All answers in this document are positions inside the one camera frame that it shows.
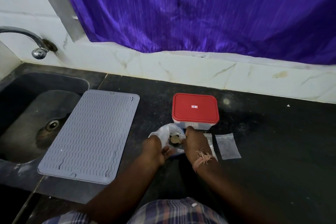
purple curtain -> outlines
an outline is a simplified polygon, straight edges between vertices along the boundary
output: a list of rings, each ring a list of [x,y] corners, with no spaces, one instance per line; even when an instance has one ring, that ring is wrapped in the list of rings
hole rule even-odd
[[[70,0],[92,42],[336,64],[336,0]]]

sink drain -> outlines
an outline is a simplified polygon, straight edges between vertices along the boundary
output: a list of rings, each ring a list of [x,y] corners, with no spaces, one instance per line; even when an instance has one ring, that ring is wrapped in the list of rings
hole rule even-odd
[[[45,126],[45,128],[48,131],[53,131],[55,130],[58,126],[59,126],[60,122],[59,120],[51,120],[47,123],[47,125]]]

wavy pattern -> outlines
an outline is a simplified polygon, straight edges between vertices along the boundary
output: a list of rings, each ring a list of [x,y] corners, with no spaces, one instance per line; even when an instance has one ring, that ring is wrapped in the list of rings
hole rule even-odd
[[[86,91],[44,155],[39,173],[109,184],[139,100],[136,94]]]

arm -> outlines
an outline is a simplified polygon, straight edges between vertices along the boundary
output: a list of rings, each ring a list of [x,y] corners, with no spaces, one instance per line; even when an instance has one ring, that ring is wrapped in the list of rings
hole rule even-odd
[[[147,138],[142,154],[122,174],[89,201],[80,212],[99,224],[112,223],[131,213],[141,201],[158,168],[170,156],[157,136]]]
[[[191,164],[197,160],[198,150],[202,150],[205,154],[212,154],[208,141],[202,132],[188,127],[186,136],[187,139],[183,141],[184,151]],[[251,198],[248,192],[233,183],[225,175],[220,164],[215,159],[212,158],[207,163],[200,164],[197,168],[197,173],[245,223],[276,223],[265,217],[268,212],[262,209],[259,203]]]

faucet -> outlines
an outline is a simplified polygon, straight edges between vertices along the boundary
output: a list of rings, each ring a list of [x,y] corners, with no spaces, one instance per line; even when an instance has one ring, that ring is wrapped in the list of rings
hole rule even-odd
[[[39,46],[38,48],[34,49],[31,54],[35,59],[44,59],[47,56],[47,52],[57,52],[57,47],[51,41],[47,39],[42,39],[38,35],[34,34],[33,32],[17,27],[8,27],[8,26],[1,26],[0,33],[19,33],[23,35],[29,36],[31,39],[35,41],[35,43]]]

